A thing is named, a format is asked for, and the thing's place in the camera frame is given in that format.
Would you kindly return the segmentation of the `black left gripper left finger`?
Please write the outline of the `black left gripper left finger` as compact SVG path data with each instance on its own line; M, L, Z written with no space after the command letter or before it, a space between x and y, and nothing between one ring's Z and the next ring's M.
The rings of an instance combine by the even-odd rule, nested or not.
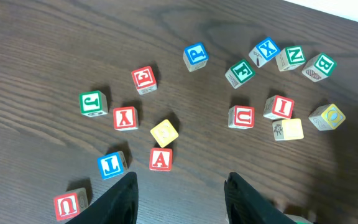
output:
M138 207L137 174L128 172L67 224L136 224Z

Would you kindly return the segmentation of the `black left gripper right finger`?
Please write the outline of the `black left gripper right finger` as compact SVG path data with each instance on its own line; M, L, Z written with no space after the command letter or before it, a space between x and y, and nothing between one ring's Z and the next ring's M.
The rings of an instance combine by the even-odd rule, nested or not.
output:
M237 172L229 173L224 193L230 224L295 224Z

